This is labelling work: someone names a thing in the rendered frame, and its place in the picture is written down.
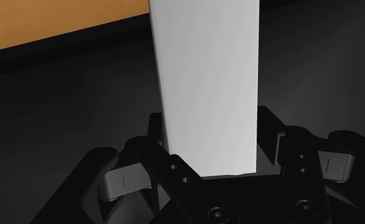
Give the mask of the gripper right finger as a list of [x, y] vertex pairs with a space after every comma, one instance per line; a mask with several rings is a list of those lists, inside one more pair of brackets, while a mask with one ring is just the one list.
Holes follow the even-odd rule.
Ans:
[[257, 142], [280, 166], [289, 224], [365, 224], [364, 136], [335, 130], [317, 137], [259, 106]]

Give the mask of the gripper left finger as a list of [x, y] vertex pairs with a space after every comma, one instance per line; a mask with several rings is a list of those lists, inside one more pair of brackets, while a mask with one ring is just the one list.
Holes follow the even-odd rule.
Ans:
[[111, 147], [90, 150], [50, 197], [30, 224], [109, 224], [122, 204], [99, 197], [99, 185], [119, 162], [139, 161], [152, 188], [162, 186], [171, 200], [160, 208], [153, 200], [154, 224], [203, 224], [193, 198], [201, 178], [178, 155], [169, 155], [150, 134], [129, 139], [122, 153]]

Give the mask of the white rectangular block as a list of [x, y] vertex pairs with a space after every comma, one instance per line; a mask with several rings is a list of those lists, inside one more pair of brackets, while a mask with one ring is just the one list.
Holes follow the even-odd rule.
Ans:
[[257, 169], [260, 0], [148, 0], [170, 154], [202, 177]]

